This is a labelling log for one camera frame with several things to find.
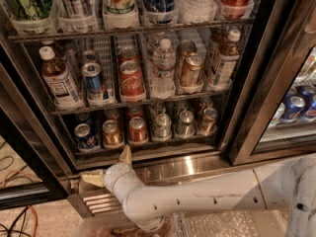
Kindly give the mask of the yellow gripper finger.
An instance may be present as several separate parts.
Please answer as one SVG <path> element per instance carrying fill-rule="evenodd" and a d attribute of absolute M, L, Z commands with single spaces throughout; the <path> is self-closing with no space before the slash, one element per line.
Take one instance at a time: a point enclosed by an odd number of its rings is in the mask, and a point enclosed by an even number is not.
<path fill-rule="evenodd" d="M 103 188 L 104 184 L 104 171 L 103 170 L 94 170 L 82 172 L 80 174 L 82 180 L 86 183 L 94 185 L 96 187 Z"/>
<path fill-rule="evenodd" d="M 130 150 L 130 147 L 129 147 L 128 144 L 124 147 L 124 149 L 123 149 L 121 155 L 119 156 L 118 160 L 121 163 L 126 163 L 126 164 L 129 164 L 129 165 L 132 164 L 131 150 Z"/>

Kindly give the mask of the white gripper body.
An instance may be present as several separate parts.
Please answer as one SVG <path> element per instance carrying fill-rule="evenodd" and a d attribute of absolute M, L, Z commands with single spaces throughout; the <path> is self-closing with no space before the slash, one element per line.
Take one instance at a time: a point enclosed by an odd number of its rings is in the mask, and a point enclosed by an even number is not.
<path fill-rule="evenodd" d="M 110 167 L 103 178 L 104 185 L 119 202 L 135 188 L 144 187 L 144 183 L 137 177 L 134 169 L 127 163 L 116 163 Z"/>

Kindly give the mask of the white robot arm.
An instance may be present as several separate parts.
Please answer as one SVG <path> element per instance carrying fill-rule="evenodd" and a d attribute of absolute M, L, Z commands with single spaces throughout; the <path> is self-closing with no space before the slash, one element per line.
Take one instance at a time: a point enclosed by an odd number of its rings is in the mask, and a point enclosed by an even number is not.
<path fill-rule="evenodd" d="M 141 229 L 159 229 L 174 211 L 289 208 L 286 237 L 315 237 L 316 155 L 294 157 L 253 169 L 177 186 L 145 185 L 136 175 L 129 147 L 108 170 L 85 172 L 83 180 L 105 187 L 124 215 Z"/>

